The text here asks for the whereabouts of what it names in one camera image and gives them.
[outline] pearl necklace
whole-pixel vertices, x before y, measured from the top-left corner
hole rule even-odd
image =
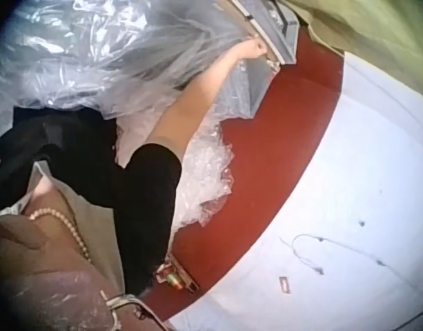
[[[76,228],[71,224],[71,222],[59,211],[52,209],[52,208],[41,208],[38,210],[35,210],[30,216],[29,219],[32,221],[35,221],[36,219],[50,215],[54,218],[60,220],[66,227],[69,229],[70,233],[72,234],[73,238],[75,238],[76,242],[78,243],[79,247],[81,248],[82,254],[84,258],[92,263],[92,259],[90,258],[90,255],[88,254],[88,249],[86,244],[83,242],[82,238],[79,236]]]

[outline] black sleeve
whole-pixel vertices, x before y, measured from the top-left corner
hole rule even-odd
[[[124,170],[115,228],[128,293],[141,293],[164,261],[180,176],[175,154],[153,143],[140,147]]]

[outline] black top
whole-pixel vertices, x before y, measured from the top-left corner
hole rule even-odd
[[[94,110],[15,110],[14,128],[0,138],[0,210],[22,198],[33,163],[46,160],[54,178],[114,210],[126,292],[138,295],[168,249],[181,163],[169,149],[148,144],[123,169],[115,143],[115,122]]]

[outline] red stripe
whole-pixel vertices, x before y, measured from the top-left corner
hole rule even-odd
[[[223,124],[233,145],[233,193],[212,221],[179,231],[173,253],[198,282],[192,296],[157,285],[146,302],[167,319],[214,286],[248,251],[297,185],[331,120],[343,59],[301,32],[297,65],[275,77],[252,121]]]

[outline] white fabric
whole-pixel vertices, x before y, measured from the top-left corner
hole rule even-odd
[[[228,274],[170,320],[178,330],[388,331],[423,311],[423,136],[380,111],[397,99],[423,113],[423,100],[349,54],[343,86],[288,201]],[[293,252],[282,241],[294,239]]]

